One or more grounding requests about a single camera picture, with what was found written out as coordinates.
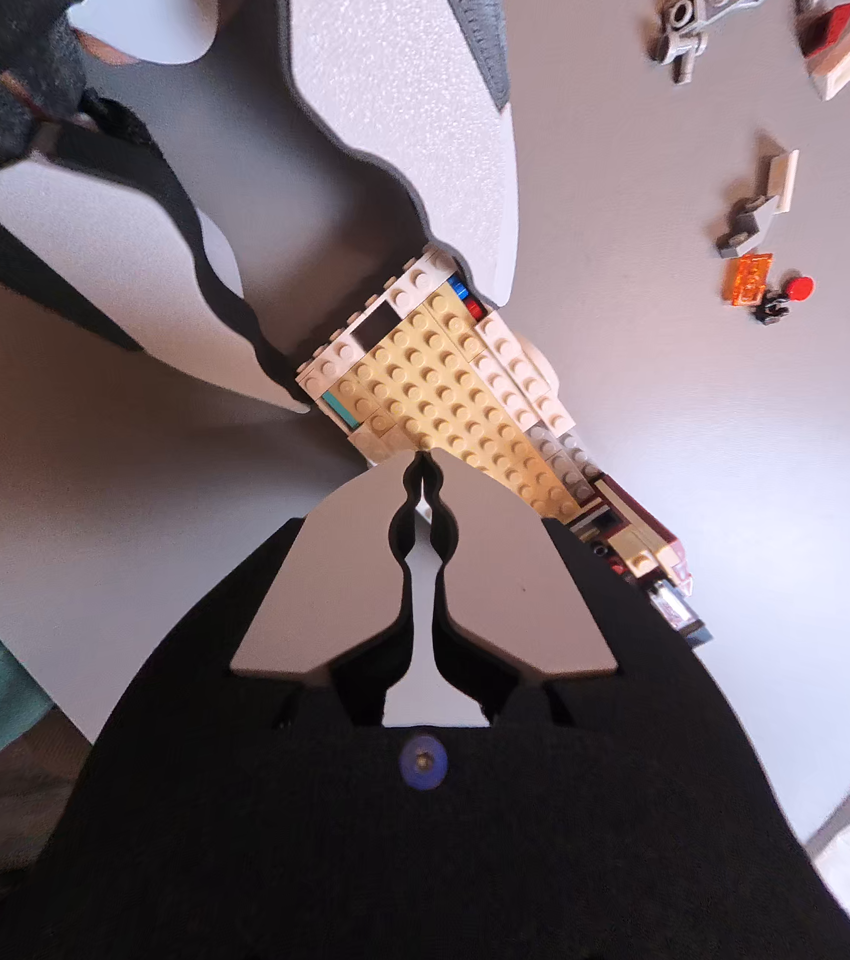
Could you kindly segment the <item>dark red slope brick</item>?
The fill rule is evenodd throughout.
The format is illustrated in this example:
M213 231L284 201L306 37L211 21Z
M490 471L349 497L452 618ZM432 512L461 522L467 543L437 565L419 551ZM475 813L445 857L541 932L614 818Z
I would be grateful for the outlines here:
M834 46L850 23L850 2L796 2L796 9L799 46L808 61Z

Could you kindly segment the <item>toy brick truck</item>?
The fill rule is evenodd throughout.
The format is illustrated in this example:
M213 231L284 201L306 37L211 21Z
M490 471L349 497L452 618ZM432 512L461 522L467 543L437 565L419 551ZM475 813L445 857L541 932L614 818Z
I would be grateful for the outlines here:
M679 538L594 462L551 363L439 247L385 282L296 381L370 464L406 450L453 454L569 528L691 647L711 640Z

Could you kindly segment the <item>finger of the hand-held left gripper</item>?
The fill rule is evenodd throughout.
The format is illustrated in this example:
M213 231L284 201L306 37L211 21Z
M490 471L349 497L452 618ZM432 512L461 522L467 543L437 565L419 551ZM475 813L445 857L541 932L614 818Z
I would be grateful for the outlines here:
M502 3L287 2L286 45L315 121L400 181L429 239L506 305L519 215Z
M0 225L127 334L192 378L305 413L243 298L235 254L152 150L41 124L0 168Z

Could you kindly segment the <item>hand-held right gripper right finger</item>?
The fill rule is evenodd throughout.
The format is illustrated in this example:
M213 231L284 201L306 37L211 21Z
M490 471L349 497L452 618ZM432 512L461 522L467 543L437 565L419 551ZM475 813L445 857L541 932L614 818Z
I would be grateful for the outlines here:
M538 513L446 450L430 453L431 543L453 631L536 680L617 662Z

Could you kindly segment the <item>orange transparent plate brick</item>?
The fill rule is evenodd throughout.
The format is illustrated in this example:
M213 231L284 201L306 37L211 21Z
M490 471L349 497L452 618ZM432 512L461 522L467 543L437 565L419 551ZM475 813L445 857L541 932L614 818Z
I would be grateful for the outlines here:
M767 290L774 255L749 252L729 260L722 286L722 298L731 306L758 306Z

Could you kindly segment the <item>white flat tile brick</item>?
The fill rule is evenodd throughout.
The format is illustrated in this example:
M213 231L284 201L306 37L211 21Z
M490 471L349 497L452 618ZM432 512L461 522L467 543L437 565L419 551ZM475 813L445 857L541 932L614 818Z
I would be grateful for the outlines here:
M775 214L791 210L800 150L789 150L775 156L768 166L766 196L776 199Z

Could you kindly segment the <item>grey bracket brick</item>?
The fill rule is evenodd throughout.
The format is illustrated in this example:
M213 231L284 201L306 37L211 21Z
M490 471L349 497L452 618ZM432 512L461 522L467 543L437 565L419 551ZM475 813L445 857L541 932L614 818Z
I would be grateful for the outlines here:
M741 258L754 250L766 237L778 208L777 194L747 200L734 215L730 233L717 244L720 257Z

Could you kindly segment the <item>person's left hand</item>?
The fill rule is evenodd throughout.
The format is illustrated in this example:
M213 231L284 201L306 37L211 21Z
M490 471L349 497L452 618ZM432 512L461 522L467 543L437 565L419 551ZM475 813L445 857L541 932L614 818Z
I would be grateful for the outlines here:
M136 57L122 52L86 31L75 29L75 35L86 53L109 66L129 66L138 62Z

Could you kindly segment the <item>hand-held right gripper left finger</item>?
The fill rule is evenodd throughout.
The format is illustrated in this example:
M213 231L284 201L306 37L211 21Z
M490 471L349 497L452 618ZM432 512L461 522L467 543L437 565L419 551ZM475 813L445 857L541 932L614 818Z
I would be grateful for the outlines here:
M332 662L396 622L405 577L389 529L413 461L398 453L308 513L232 658L235 674L317 686Z

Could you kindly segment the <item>light grey tap brick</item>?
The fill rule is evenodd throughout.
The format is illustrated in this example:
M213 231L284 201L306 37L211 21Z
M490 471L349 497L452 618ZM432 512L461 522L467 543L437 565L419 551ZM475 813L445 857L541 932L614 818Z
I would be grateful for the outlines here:
M695 61L707 47L705 32L666 31L654 47L651 58L662 66L673 65L673 81L681 86L691 82Z

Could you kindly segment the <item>white slope brick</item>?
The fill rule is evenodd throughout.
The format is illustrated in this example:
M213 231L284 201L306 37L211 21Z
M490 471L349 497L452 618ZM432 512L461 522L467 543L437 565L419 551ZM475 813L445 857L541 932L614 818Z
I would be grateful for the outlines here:
M850 82L850 28L818 59L810 78L824 102L832 100Z

